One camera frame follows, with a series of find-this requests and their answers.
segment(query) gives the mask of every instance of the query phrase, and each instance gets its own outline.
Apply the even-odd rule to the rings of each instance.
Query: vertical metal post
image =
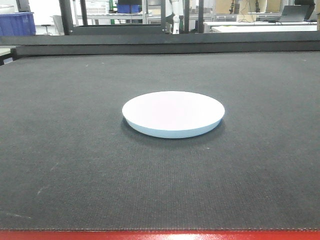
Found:
[[[61,10],[61,18],[62,18],[64,35],[69,35],[70,33],[72,33],[74,29],[70,0],[59,0],[59,4],[60,4],[60,10]]]
[[[86,0],[80,0],[83,26],[88,26]]]
[[[77,11],[77,3],[76,3],[76,0],[73,0],[73,9],[74,9],[74,16],[75,16],[75,25],[76,25],[76,26],[79,26],[78,11]]]
[[[199,0],[198,33],[204,33],[204,0]]]
[[[184,33],[189,33],[189,20],[190,20],[190,1],[184,1]]]
[[[161,0],[161,29],[166,33],[166,0]]]
[[[146,0],[142,0],[142,24],[146,24],[147,23],[146,9],[147,9],[147,1]]]

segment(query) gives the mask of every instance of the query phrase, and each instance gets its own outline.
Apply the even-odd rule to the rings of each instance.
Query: white table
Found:
[[[212,33],[258,33],[258,32],[308,32],[317,31],[316,24],[310,25],[223,25],[211,27]]]
[[[4,64],[4,60],[11,57],[10,48],[0,48],[0,66]]]

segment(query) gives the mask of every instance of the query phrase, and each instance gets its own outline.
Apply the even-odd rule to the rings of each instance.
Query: table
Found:
[[[215,30],[217,32],[220,31],[220,28],[216,28],[216,27],[221,27],[221,26],[225,26],[225,27],[231,27],[231,26],[239,26],[241,28],[234,28],[234,29],[245,29],[245,30],[252,30],[252,31],[257,31],[257,32],[263,32],[263,31],[260,31],[260,29],[263,30],[263,28],[258,28],[260,26],[273,26],[273,27],[267,27],[265,28],[266,30],[272,30],[272,29],[277,29],[276,27],[274,26],[316,26],[317,23],[316,22],[308,22],[308,21],[303,21],[303,22],[276,22],[276,23],[272,23],[272,22],[267,22],[267,21],[255,21],[255,22],[238,22],[238,21],[224,21],[224,22],[221,22],[221,21],[206,21],[203,23],[203,28],[204,28],[204,33],[205,34],[208,34],[208,33],[211,33],[213,30],[212,30],[212,27],[215,28]],[[316,31],[317,28],[315,28],[314,30],[314,27],[289,27],[289,28],[292,28],[292,29],[299,29],[299,31],[309,31],[308,29],[310,28],[311,31]],[[282,29],[289,29],[287,27],[280,27],[279,30],[282,31]]]
[[[272,26],[215,26],[213,33],[258,33],[258,32],[308,32],[317,31],[317,25],[272,25]]]
[[[319,230],[319,59],[42,56],[0,66],[0,228]],[[168,90],[217,99],[221,124],[178,140],[128,126],[126,101]]]
[[[0,48],[0,66],[4,64],[4,60],[11,58],[11,49],[10,48]]]

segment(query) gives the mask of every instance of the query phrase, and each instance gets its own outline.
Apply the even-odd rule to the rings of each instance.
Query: box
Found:
[[[119,14],[136,14],[139,13],[139,5],[117,5],[117,12]]]
[[[0,36],[31,36],[36,34],[33,12],[0,14]]]

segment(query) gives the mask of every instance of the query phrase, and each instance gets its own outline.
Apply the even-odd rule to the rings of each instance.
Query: gray felt mat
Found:
[[[0,229],[320,229],[320,52],[52,56],[0,66]],[[160,139],[123,104],[220,101]]]

